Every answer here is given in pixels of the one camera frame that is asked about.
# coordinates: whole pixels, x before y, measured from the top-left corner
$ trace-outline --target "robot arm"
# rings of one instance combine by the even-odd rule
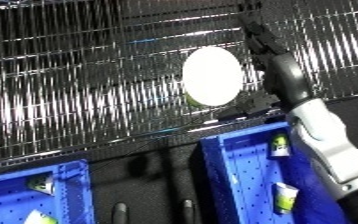
[[[241,18],[264,88],[280,100],[291,125],[291,138],[308,155],[317,175],[344,213],[358,224],[358,149],[349,141],[341,119],[322,99],[314,98],[299,64],[263,25]]]

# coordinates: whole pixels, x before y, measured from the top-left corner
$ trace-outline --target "wire shelf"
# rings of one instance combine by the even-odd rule
[[[202,46],[231,51],[245,64],[244,91],[260,89],[236,21],[246,2],[0,1],[0,161],[213,119],[221,108],[189,107],[181,83]],[[261,3],[316,93],[358,95],[358,1]]]

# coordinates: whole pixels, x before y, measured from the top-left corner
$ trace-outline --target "paper cup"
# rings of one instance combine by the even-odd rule
[[[27,187],[45,194],[53,195],[54,183],[52,174],[40,174],[27,179]]]
[[[190,105],[221,106],[232,101],[243,86],[237,58],[220,47],[193,52],[183,65],[183,85]]]
[[[286,134],[276,134],[270,144],[270,156],[271,157],[283,157],[290,156],[290,143]]]
[[[290,213],[299,190],[293,186],[276,183],[275,209],[281,214]]]
[[[33,210],[30,215],[27,216],[24,224],[57,224],[57,220],[38,210]]]

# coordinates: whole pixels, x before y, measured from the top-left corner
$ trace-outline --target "blue plastic tray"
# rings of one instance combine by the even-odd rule
[[[273,135],[288,131],[283,122],[201,140],[221,224],[348,223],[299,150],[291,147],[292,156],[269,158]],[[274,212],[276,182],[300,189],[290,214]]]
[[[54,196],[28,189],[29,176],[51,173]],[[94,224],[88,165],[79,160],[0,175],[0,224],[24,223],[34,209],[59,224]]]

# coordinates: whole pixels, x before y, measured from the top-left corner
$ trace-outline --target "metal grid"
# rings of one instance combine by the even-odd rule
[[[219,108],[187,106],[181,84],[184,60],[202,46],[230,50],[246,65],[245,92],[260,89],[236,22],[241,4],[0,1],[0,161],[212,119]],[[266,0],[261,16],[316,92],[358,94],[358,0]]]

